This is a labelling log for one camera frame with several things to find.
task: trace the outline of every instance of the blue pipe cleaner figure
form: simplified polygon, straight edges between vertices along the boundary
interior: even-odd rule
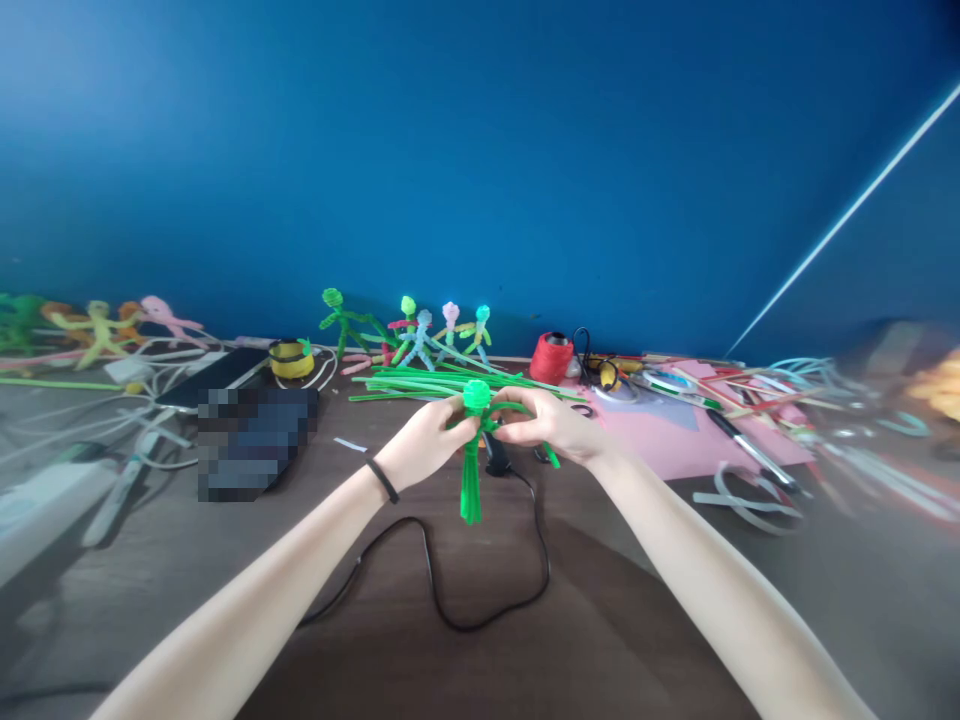
[[[423,344],[428,339],[427,330],[432,322],[433,315],[426,308],[417,313],[417,332],[404,333],[400,336],[401,340],[413,342],[413,347],[410,348],[410,352],[406,354],[397,367],[405,367],[413,358],[413,356],[416,355],[423,360],[423,364],[427,366],[427,370],[430,370],[431,372],[436,370],[436,368],[433,366],[433,362],[430,360],[430,353],[423,347]]]

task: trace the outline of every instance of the forearm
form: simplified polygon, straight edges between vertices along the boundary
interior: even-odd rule
[[[786,599],[645,463],[589,469],[762,717],[874,718]]]
[[[95,720],[233,718],[386,499],[369,468],[351,476],[164,639]]]

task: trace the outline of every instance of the finger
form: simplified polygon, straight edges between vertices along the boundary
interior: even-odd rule
[[[451,443],[454,448],[459,448],[473,440],[479,429],[480,418],[470,417],[456,427],[446,430],[443,433],[443,438],[445,442]]]
[[[502,425],[493,436],[497,440],[514,445],[536,445],[545,440],[543,422],[540,420],[527,420],[526,422]]]
[[[438,400],[432,405],[438,408],[435,412],[438,413],[441,420],[449,420],[455,412],[463,410],[463,395],[457,393],[443,400]]]
[[[537,409],[536,391],[516,385],[508,385],[500,390],[494,396],[491,404],[498,402],[518,402],[531,411]]]
[[[504,423],[512,422],[521,422],[523,420],[529,420],[530,416],[520,412],[519,410],[511,410],[510,408],[504,408],[503,410],[498,410],[491,417],[494,420],[503,420]]]

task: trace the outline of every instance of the blue wall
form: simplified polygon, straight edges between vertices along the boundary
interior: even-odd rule
[[[901,319],[941,323],[960,334],[960,102],[914,146],[734,355],[765,363],[843,354],[867,342],[886,321]]]
[[[936,0],[0,6],[0,289],[719,354],[952,75]]]

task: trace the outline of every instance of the pink paper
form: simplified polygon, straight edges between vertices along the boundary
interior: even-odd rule
[[[715,375],[713,367],[696,360],[682,360],[665,364],[663,367],[679,368],[696,378]],[[723,383],[714,383],[712,387],[730,397],[736,397],[734,391]],[[702,394],[709,397],[706,391]],[[604,404],[592,391],[587,391],[586,395],[597,411],[596,419],[642,457],[664,480],[713,475],[722,460],[760,472],[757,462],[741,450],[700,408],[694,408],[699,432],[693,432],[650,413],[605,411]],[[796,465],[814,460],[809,452],[793,440],[756,418],[738,418],[732,422],[779,465]]]

